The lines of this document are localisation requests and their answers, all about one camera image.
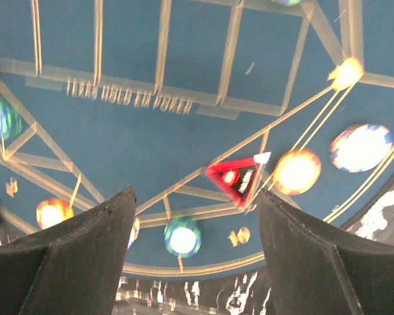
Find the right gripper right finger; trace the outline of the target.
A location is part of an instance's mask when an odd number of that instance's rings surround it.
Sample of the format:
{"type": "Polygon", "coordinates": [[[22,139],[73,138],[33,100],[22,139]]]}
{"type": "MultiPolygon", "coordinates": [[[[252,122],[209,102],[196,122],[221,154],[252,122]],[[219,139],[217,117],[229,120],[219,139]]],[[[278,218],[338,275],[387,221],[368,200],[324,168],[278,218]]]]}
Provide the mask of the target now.
{"type": "Polygon", "coordinates": [[[394,314],[394,246],[317,219],[268,190],[257,197],[277,314],[394,314]]]}

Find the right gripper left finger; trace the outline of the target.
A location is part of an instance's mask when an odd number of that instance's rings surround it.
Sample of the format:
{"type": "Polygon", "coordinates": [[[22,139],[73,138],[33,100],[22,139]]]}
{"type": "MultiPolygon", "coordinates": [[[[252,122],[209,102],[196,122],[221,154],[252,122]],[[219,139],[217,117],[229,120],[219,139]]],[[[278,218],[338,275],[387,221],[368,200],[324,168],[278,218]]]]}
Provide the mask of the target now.
{"type": "Polygon", "coordinates": [[[135,208],[128,187],[0,246],[0,314],[111,314],[135,208]]]}

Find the green poker chip stack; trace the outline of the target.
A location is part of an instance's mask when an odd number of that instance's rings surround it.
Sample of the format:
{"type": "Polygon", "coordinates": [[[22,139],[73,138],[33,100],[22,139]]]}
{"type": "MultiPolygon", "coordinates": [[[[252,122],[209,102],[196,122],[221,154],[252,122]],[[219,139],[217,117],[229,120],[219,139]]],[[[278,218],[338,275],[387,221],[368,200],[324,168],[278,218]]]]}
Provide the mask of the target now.
{"type": "Polygon", "coordinates": [[[173,217],[164,229],[165,248],[182,259],[195,255],[202,243],[202,232],[197,220],[173,217]]]}

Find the orange poker chip stack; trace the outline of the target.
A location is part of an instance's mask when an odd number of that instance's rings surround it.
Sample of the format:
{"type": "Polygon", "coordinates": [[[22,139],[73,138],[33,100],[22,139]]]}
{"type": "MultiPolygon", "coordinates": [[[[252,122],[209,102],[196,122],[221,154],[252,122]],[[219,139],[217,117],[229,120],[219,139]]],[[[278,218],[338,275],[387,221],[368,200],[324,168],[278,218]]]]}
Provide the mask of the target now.
{"type": "Polygon", "coordinates": [[[67,201],[58,198],[42,201],[36,209],[37,223],[43,230],[74,217],[74,210],[67,201]]]}

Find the white-blue poker chip stack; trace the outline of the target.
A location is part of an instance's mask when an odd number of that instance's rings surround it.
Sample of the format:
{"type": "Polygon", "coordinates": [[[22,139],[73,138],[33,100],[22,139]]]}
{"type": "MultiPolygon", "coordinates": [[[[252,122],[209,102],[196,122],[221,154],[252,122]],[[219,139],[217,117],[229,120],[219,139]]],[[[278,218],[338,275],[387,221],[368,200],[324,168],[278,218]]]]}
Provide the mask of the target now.
{"type": "Polygon", "coordinates": [[[135,217],[135,220],[134,220],[132,228],[131,228],[131,234],[130,234],[129,243],[127,246],[128,248],[130,248],[131,245],[134,243],[134,241],[138,238],[139,230],[140,230],[140,220],[138,217],[135,217]]]}

